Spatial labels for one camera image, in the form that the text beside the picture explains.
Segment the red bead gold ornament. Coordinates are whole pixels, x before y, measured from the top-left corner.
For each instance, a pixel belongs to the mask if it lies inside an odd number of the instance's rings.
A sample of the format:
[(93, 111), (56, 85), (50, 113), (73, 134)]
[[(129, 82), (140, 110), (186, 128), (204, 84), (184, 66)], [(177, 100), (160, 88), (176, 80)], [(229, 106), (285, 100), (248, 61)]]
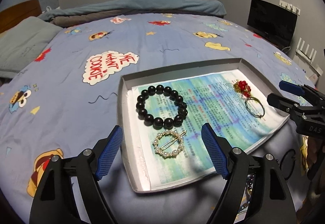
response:
[(233, 85), (234, 90), (244, 97), (249, 98), (251, 97), (251, 88), (246, 81), (238, 81)]

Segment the wooden headboard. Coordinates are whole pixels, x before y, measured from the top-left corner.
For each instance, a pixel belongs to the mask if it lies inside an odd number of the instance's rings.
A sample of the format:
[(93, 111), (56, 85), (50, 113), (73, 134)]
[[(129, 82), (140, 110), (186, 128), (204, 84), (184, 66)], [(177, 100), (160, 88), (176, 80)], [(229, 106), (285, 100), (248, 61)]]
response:
[(38, 0), (28, 0), (11, 6), (0, 12), (0, 33), (3, 33), (22, 22), (24, 19), (42, 13)]

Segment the blue cartoon print bedspread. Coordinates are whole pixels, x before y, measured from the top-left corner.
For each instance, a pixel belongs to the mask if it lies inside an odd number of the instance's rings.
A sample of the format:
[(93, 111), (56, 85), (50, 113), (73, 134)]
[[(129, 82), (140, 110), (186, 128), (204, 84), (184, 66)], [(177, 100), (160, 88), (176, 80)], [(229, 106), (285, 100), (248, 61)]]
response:
[[(139, 59), (109, 78), (83, 81), (87, 60), (107, 51), (132, 52)], [(212, 59), (243, 58), (270, 82), (310, 85), (305, 72), (279, 49), (233, 22), (213, 16), (158, 13), (128, 15), (60, 32), (40, 61), (29, 64), (1, 87), (1, 190), (28, 223), (32, 197), (27, 192), (34, 161), (61, 149), (79, 154), (109, 135), (117, 124), (121, 76), (143, 70)]]

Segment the white wall hook rack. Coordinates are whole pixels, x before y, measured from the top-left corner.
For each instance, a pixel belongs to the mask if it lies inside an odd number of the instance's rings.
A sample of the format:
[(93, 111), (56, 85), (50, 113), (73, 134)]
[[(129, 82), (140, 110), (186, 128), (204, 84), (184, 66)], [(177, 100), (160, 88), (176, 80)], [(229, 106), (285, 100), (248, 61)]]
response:
[(284, 2), (283, 0), (279, 1), (279, 6), (296, 14), (297, 16), (300, 16), (301, 14), (301, 9), (299, 9), (298, 7), (294, 6), (293, 4)]

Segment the thin silver-green bangle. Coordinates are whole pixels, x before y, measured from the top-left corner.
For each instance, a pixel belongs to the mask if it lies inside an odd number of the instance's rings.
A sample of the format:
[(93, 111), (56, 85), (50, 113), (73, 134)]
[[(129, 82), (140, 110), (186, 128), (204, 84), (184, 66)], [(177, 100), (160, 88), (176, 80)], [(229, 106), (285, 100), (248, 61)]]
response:
[(265, 108), (256, 97), (246, 98), (245, 107), (248, 113), (255, 118), (263, 118), (265, 115)]

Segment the white wifi router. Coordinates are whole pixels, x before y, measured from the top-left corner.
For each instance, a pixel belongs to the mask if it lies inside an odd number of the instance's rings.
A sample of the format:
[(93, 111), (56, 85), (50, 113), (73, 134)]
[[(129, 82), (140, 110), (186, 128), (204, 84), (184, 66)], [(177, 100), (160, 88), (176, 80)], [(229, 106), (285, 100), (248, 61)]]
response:
[(301, 37), (298, 40), (295, 52), (298, 56), (304, 59), (319, 76), (322, 76), (323, 70), (320, 68), (320, 66), (314, 63), (317, 51), (314, 48), (310, 48), (310, 45)]

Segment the round pearl hair clip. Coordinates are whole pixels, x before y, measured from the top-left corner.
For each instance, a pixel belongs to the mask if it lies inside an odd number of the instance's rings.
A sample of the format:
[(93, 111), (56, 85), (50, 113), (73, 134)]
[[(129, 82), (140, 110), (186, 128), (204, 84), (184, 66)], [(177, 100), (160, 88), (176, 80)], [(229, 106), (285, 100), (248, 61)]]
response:
[[(159, 155), (163, 159), (176, 158), (178, 154), (184, 151), (184, 136), (186, 133), (186, 130), (181, 133), (178, 133), (176, 130), (167, 130), (158, 133), (152, 143), (155, 154)], [(167, 136), (170, 136), (171, 139), (160, 146), (160, 140)]]

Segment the grey shallow cardboard tray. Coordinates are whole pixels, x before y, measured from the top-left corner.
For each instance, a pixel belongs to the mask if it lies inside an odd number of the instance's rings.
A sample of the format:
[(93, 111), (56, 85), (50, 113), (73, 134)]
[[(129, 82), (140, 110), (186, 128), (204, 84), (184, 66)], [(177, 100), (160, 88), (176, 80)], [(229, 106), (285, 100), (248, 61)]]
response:
[[(137, 97), (149, 86), (176, 90), (187, 104), (187, 117), (177, 132), (184, 150), (175, 158), (155, 153), (158, 131), (145, 125), (136, 109)], [(250, 153), (265, 143), (289, 116), (267, 103), (275, 87), (242, 58), (165, 66), (124, 75), (118, 90), (118, 121), (123, 128), (122, 159), (132, 189), (152, 193), (193, 183), (214, 172), (202, 142), (209, 123), (231, 146)]]

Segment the folded blue grey blanket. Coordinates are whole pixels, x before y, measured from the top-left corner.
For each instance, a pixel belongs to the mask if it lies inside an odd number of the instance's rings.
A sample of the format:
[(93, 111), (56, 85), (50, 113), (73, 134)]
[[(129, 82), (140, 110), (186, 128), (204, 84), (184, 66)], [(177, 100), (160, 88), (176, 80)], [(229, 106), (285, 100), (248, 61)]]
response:
[(70, 27), (120, 15), (176, 13), (226, 16), (218, 0), (112, 0), (69, 9), (55, 9), (39, 15), (39, 19), (60, 27)]

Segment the black flat monitor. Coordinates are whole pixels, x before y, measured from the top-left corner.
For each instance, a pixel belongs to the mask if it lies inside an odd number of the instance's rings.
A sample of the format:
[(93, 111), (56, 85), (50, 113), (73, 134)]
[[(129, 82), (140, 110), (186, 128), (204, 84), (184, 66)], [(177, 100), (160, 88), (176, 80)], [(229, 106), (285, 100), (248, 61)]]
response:
[(247, 25), (277, 46), (291, 45), (297, 15), (264, 0), (251, 0)]

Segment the grey-green pillow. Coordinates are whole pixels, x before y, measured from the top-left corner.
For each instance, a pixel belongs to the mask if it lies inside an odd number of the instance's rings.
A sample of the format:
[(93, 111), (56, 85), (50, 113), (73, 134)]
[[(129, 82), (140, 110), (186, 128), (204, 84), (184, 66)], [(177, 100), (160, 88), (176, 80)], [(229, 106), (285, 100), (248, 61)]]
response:
[(30, 16), (1, 34), (1, 78), (13, 79), (35, 60), (61, 27)]

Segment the printed blue-green paper sheet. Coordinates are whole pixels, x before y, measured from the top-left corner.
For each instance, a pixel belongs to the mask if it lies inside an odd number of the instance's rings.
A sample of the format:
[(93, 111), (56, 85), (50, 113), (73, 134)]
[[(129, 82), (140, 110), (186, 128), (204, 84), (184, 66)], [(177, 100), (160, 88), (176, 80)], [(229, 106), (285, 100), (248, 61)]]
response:
[[(241, 80), (250, 86), (251, 97), (256, 97), (263, 104), (263, 118), (251, 116), (245, 107), (246, 97), (234, 90), (234, 83)], [(128, 92), (128, 104), (132, 137), (141, 146), (138, 152), (142, 163), (139, 171), (141, 183), (137, 185), (140, 192), (179, 187), (214, 172), (201, 138), (201, 128), (205, 123), (209, 123), (218, 136), (226, 138), (231, 146), (251, 152), (288, 120), (287, 115), (269, 106), (267, 91), (262, 90), (261, 84), (239, 69), (170, 80), (164, 85), (175, 89), (187, 104), (187, 117), (176, 128), (178, 133), (187, 131), (184, 151), (169, 159), (155, 154), (152, 143), (158, 130), (145, 125), (138, 117), (135, 103), (143, 87), (133, 87)]]

